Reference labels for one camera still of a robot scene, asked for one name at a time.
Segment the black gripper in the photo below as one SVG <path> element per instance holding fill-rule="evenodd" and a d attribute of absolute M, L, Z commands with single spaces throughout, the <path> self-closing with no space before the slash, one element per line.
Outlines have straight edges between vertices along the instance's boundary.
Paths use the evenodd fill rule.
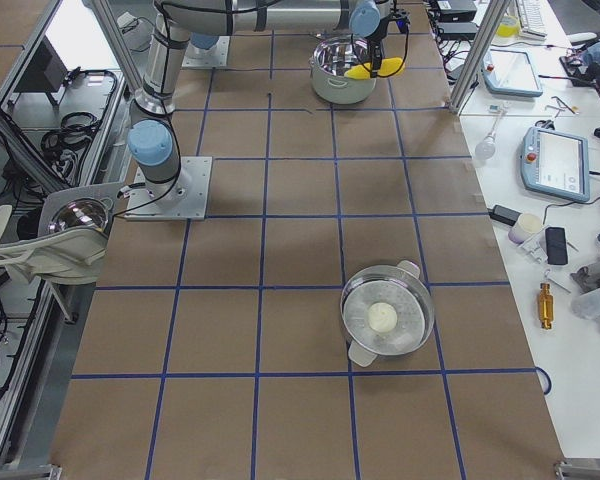
<path fill-rule="evenodd" d="M 376 29 L 365 37 L 369 47 L 370 77 L 376 78 L 383 62 L 382 41 L 387 36 L 388 22 L 381 19 Z"/>

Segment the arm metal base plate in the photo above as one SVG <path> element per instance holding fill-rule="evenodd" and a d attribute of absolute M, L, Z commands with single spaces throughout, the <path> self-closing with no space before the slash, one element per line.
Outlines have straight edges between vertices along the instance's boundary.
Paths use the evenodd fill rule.
<path fill-rule="evenodd" d="M 228 62 L 229 45 L 229 36 L 219 36 L 218 43 L 210 51 L 194 50 L 189 41 L 182 67 L 185 69 L 225 68 Z"/>
<path fill-rule="evenodd" d="M 212 163 L 211 157 L 184 156 L 176 180 L 163 184 L 148 181 L 138 166 L 134 182 L 143 186 L 130 191 L 123 217 L 133 221 L 204 220 Z"/>

